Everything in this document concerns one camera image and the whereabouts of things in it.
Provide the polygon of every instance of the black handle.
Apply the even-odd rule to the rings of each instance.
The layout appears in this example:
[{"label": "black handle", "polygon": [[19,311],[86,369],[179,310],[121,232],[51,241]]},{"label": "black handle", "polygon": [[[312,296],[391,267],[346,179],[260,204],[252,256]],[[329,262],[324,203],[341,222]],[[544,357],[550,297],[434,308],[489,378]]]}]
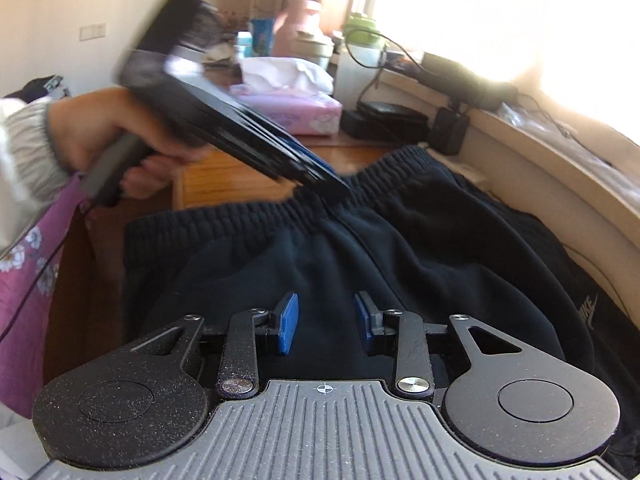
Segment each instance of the black handle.
[{"label": "black handle", "polygon": [[153,153],[140,137],[123,133],[102,152],[80,183],[80,191],[94,204],[114,206],[120,198],[125,172]]}]

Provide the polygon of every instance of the hand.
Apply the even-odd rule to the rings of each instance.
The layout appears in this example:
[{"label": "hand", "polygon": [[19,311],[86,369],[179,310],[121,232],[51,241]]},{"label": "hand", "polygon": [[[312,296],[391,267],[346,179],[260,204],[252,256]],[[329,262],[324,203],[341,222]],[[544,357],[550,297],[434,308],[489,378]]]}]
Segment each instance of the hand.
[{"label": "hand", "polygon": [[141,137],[158,154],[130,168],[120,187],[132,198],[148,198],[165,187],[189,162],[202,160],[209,147],[190,148],[176,139],[153,113],[124,88],[107,88],[55,101],[48,128],[62,163],[86,171],[122,130]]}]

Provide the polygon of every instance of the pink bottle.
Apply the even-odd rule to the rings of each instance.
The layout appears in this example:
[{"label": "pink bottle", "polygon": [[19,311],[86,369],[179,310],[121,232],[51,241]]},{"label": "pink bottle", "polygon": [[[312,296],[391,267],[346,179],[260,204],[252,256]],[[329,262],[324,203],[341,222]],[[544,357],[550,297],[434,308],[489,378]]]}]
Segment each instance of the pink bottle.
[{"label": "pink bottle", "polygon": [[287,9],[280,13],[273,25],[275,40],[271,55],[292,57],[292,44],[299,30],[323,36],[320,30],[321,11],[322,5],[313,0],[289,0]]}]

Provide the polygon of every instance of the gray ribbed plate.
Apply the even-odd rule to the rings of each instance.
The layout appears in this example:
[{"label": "gray ribbed plate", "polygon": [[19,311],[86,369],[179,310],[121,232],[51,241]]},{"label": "gray ribbed plate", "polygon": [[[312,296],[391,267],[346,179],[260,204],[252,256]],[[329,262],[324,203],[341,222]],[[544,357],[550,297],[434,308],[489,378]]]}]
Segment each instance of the gray ribbed plate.
[{"label": "gray ribbed plate", "polygon": [[88,471],[51,462],[38,480],[464,479],[609,480],[602,462],[557,470],[498,464],[460,444],[424,402],[378,381],[271,381],[223,403],[188,446],[155,464]]}]

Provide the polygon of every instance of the metal screw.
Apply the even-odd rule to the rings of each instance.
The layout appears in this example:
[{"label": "metal screw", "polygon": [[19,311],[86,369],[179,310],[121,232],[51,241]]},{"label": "metal screw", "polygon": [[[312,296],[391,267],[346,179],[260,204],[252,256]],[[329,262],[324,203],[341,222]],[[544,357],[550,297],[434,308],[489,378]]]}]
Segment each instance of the metal screw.
[{"label": "metal screw", "polygon": [[220,387],[228,394],[245,394],[254,389],[254,384],[249,379],[233,378],[224,381]]},{"label": "metal screw", "polygon": [[408,394],[421,394],[429,389],[429,383],[422,377],[405,377],[398,381],[398,389]]}]

